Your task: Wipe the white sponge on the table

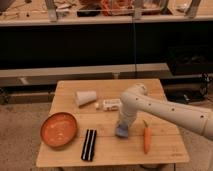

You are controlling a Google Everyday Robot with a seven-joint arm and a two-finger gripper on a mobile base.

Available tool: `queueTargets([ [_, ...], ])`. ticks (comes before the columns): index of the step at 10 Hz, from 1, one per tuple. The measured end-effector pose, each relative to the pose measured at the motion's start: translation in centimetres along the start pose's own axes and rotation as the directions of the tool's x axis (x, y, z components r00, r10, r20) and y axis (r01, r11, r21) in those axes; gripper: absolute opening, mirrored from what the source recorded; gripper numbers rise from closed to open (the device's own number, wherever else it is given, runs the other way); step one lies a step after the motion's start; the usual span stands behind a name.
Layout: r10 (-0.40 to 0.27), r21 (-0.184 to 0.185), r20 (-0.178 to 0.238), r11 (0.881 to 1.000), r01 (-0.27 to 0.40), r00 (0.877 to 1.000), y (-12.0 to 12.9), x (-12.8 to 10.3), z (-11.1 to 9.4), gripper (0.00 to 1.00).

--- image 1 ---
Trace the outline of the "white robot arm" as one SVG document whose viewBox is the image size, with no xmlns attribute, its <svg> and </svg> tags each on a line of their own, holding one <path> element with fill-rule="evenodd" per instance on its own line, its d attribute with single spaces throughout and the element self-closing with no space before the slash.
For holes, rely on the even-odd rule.
<svg viewBox="0 0 213 171">
<path fill-rule="evenodd" d="M 144 111 L 213 141 L 211 109 L 151 98 L 147 95 L 146 87 L 141 83 L 123 91 L 120 101 L 117 136 L 127 137 L 128 129 L 136 120 L 137 112 Z"/>
</svg>

